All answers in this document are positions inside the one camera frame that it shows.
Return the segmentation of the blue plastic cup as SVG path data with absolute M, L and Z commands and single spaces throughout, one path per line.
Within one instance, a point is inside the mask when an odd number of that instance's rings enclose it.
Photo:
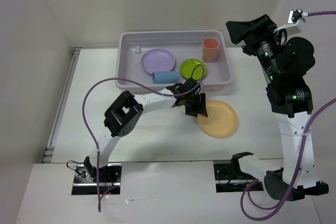
M 179 74 L 176 71 L 159 71 L 152 73 L 154 84 L 169 84 L 179 81 Z

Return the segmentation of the orange plastic plate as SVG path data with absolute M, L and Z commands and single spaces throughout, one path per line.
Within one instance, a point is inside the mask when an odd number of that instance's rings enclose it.
M 238 126 L 238 115 L 228 103 L 220 100 L 206 102 L 207 116 L 198 115 L 197 122 L 201 129 L 214 137 L 227 137 Z

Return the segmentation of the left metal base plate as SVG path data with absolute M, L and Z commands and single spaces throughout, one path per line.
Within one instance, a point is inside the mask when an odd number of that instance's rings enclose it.
M 74 196 L 79 195 L 96 195 L 97 183 L 86 172 L 83 164 L 76 164 L 74 180 L 72 184 L 71 194 Z M 121 163 L 109 163 L 100 172 L 99 178 L 99 190 L 100 194 L 106 195 L 119 195 L 121 185 L 122 164 Z

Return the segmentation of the red plastic cup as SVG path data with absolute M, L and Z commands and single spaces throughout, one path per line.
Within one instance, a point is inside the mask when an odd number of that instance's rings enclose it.
M 203 40 L 202 60 L 212 62 L 218 52 L 219 42 L 215 38 L 206 38 Z

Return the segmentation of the green plastic plate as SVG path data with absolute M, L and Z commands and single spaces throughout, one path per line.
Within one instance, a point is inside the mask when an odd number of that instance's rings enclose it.
M 180 65 L 180 74 L 183 78 L 193 78 L 198 81 L 207 75 L 206 64 L 199 59 L 188 59 Z

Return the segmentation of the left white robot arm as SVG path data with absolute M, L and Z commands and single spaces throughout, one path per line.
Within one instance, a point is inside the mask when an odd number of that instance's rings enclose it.
M 184 83 L 177 83 L 160 91 L 155 91 L 129 80 L 129 82 L 145 88 L 150 93 L 134 95 L 130 91 L 122 92 L 105 111 L 104 130 L 100 138 L 96 138 L 86 119 L 85 105 L 91 91 L 99 84 L 109 80 L 104 79 L 94 84 L 85 95 L 81 108 L 84 124 L 95 143 L 95 148 L 83 162 L 86 176 L 93 182 L 103 179 L 104 169 L 116 144 L 122 137 L 127 136 L 134 130 L 142 115 L 160 109 L 184 106 L 186 115 L 208 116 L 206 94 L 200 92 L 200 82 L 193 78 L 188 78 Z

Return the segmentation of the purple plastic plate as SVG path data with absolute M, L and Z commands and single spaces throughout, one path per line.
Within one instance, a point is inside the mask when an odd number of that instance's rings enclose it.
M 175 64 L 175 57 L 165 49 L 151 49 L 141 58 L 141 66 L 148 74 L 171 71 Z

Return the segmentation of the metal base plate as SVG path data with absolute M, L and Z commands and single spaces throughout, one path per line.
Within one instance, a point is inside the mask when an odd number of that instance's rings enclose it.
M 79 195 L 96 195 L 97 183 L 86 172 L 83 164 L 76 164 L 74 180 L 72 184 L 71 194 L 74 196 Z M 106 195 L 119 195 L 121 185 L 122 164 L 121 163 L 109 163 L 100 172 L 99 178 L 99 190 L 100 194 Z
M 229 161 L 214 162 L 213 168 L 217 193 L 243 192 L 254 180 L 250 174 L 234 174 Z

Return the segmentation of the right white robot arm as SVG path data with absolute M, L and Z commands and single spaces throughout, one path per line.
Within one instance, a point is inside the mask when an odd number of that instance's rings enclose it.
M 248 22 L 226 23 L 232 43 L 242 43 L 243 52 L 255 56 L 269 83 L 267 97 L 278 122 L 283 152 L 283 167 L 267 164 L 250 152 L 232 156 L 230 172 L 235 178 L 252 175 L 261 181 L 274 200 L 303 199 L 329 191 L 315 167 L 312 138 L 307 125 L 313 101 L 304 75 L 315 64 L 314 47 L 302 37 L 281 42 L 287 32 L 267 15 Z

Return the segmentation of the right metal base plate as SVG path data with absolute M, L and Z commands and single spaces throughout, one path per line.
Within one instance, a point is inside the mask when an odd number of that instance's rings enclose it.
M 254 180 L 250 174 L 234 174 L 229 161 L 214 162 L 213 168 L 217 193 L 243 192 Z

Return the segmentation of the lavender plastic bin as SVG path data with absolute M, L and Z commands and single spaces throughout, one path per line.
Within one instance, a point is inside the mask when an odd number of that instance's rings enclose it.
M 116 86 L 132 93 L 146 93 L 137 83 L 159 91 L 166 84 L 155 84 L 151 74 L 141 65 L 144 54 L 152 49 L 164 49 L 175 58 L 173 70 L 179 72 L 183 61 L 202 59 L 203 41 L 215 38 L 219 42 L 215 59 L 207 63 L 207 75 L 202 81 L 204 91 L 221 90 L 233 80 L 232 68 L 223 34 L 218 30 L 172 30 L 129 32 L 120 36 L 115 75 Z

